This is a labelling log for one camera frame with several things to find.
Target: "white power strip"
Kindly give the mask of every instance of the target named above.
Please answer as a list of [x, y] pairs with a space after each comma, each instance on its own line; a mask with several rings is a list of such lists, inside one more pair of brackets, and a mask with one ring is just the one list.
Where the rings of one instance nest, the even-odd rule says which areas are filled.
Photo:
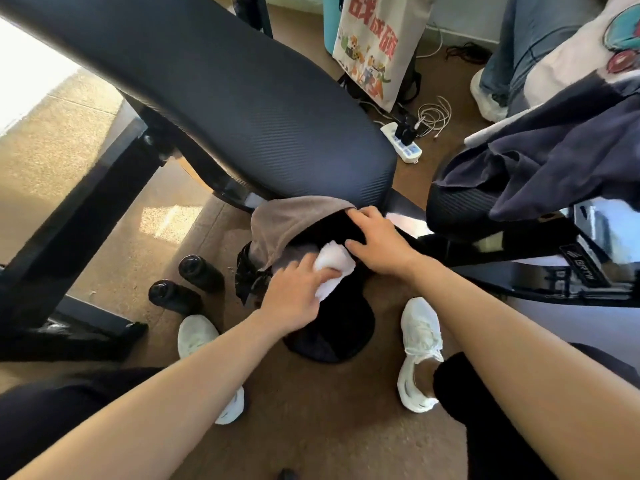
[[389, 123], [388, 125], [382, 126], [380, 131], [387, 137], [389, 142], [394, 145], [396, 149], [396, 153], [405, 163], [418, 163], [420, 156], [422, 154], [422, 149], [420, 146], [413, 142], [410, 145], [403, 144], [398, 138], [396, 138], [396, 129], [398, 128], [398, 123], [395, 121], [393, 123]]

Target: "pant leg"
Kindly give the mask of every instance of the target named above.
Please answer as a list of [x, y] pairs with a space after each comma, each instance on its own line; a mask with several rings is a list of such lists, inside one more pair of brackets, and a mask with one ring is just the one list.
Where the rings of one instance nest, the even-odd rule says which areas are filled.
[[[640, 376], [629, 364], [594, 347], [572, 345], [640, 388]], [[502, 412], [466, 355], [455, 354], [436, 370], [433, 389], [448, 414], [467, 427], [470, 480], [556, 479]]]
[[513, 33], [516, 1], [508, 0], [502, 16], [500, 41], [480, 79], [480, 87], [491, 94], [501, 106], [507, 106], [511, 80], [513, 79]]
[[516, 0], [509, 116], [522, 110], [522, 101], [518, 107], [511, 106], [518, 104], [518, 96], [535, 64], [601, 14], [603, 8], [602, 0]]
[[0, 395], [0, 479], [161, 368], [95, 371], [20, 385]]

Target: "chinese character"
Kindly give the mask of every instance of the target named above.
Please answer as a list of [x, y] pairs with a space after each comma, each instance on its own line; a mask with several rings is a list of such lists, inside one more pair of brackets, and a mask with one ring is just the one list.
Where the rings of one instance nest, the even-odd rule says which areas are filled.
[[382, 37], [382, 30], [385, 29], [385, 23], [384, 21], [380, 20], [377, 16], [374, 16], [370, 29], [375, 34], [376, 37], [380, 38]]
[[398, 45], [398, 37], [396, 37], [396, 34], [391, 27], [387, 25], [387, 30], [385, 31], [382, 40], [380, 40], [380, 50], [382, 50], [389, 56], [389, 59], [391, 59], [396, 51], [396, 45]]
[[364, 20], [364, 24], [368, 25], [371, 17], [373, 16], [373, 12], [376, 10], [376, 5], [378, 4], [378, 0], [366, 0], [364, 3], [364, 10], [358, 14], [358, 18]]
[[365, 0], [351, 0], [351, 3], [349, 3], [349, 13], [356, 18], [359, 17], [364, 1]]

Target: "black cable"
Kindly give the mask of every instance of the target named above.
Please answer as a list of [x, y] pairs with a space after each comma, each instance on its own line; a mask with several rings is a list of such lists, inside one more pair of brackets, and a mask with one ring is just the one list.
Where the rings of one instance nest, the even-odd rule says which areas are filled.
[[460, 57], [464, 62], [476, 65], [484, 65], [489, 62], [489, 58], [492, 56], [492, 51], [488, 48], [484, 48], [473, 42], [467, 42], [464, 45], [452, 45], [447, 47], [447, 56], [445, 60], [450, 57]]

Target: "tiled floor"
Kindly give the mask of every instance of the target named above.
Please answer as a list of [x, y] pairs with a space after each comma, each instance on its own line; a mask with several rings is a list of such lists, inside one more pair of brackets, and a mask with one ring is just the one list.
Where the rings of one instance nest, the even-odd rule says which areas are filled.
[[[276, 39], [332, 76], [340, 75], [324, 50], [320, 17], [271, 8], [271, 19]], [[442, 53], [418, 62], [423, 89], [411, 108], [434, 101], [436, 95], [453, 107], [452, 122], [442, 135], [418, 142], [424, 151], [420, 163], [398, 160], [394, 187], [422, 207], [439, 161], [484, 126], [468, 92], [476, 69], [459, 59], [444, 61]], [[0, 217], [12, 223], [0, 235], [0, 262], [12, 258], [91, 167], [119, 104], [114, 88], [79, 72], [0, 139], [0, 173], [10, 176], [0, 183]], [[249, 215], [210, 197], [178, 162], [170, 161], [139, 195], [71, 293], [149, 323], [148, 336], [127, 365], [168, 365], [177, 359], [180, 318], [148, 304], [149, 284], [160, 278], [177, 280], [177, 261], [199, 253], [227, 279], [224, 295], [206, 298], [208, 316], [221, 330], [240, 322], [250, 311], [234, 295], [233, 273], [238, 251], [251, 239], [249, 224]], [[439, 407], [415, 415], [397, 398], [403, 360], [399, 316], [412, 295], [390, 278], [367, 283], [376, 332], [348, 363], [312, 363], [276, 345], [247, 381], [246, 413], [232, 425], [211, 428], [174, 478], [270, 479], [283, 467], [297, 469], [303, 480], [465, 478], [463, 428]], [[453, 348], [445, 336], [445, 352]], [[56, 371], [66, 367], [54, 366]], [[2, 364], [0, 388], [42, 376], [50, 368]]]

